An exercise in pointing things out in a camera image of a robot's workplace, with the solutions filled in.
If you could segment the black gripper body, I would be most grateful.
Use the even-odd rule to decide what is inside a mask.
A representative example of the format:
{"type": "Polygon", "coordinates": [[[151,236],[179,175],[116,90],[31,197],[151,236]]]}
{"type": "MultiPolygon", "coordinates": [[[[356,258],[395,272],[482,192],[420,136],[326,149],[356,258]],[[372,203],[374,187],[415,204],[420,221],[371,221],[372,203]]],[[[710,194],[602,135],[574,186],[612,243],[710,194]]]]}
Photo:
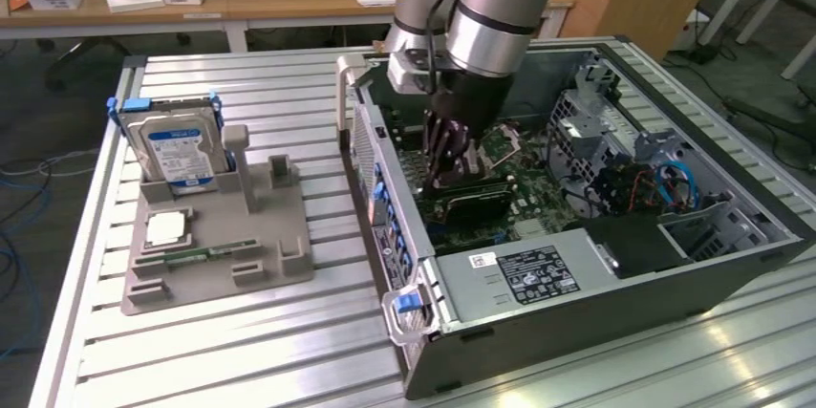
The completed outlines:
{"type": "Polygon", "coordinates": [[[498,119],[515,81],[514,75],[491,77],[466,71],[442,73],[431,97],[432,112],[482,134],[498,119]]]}

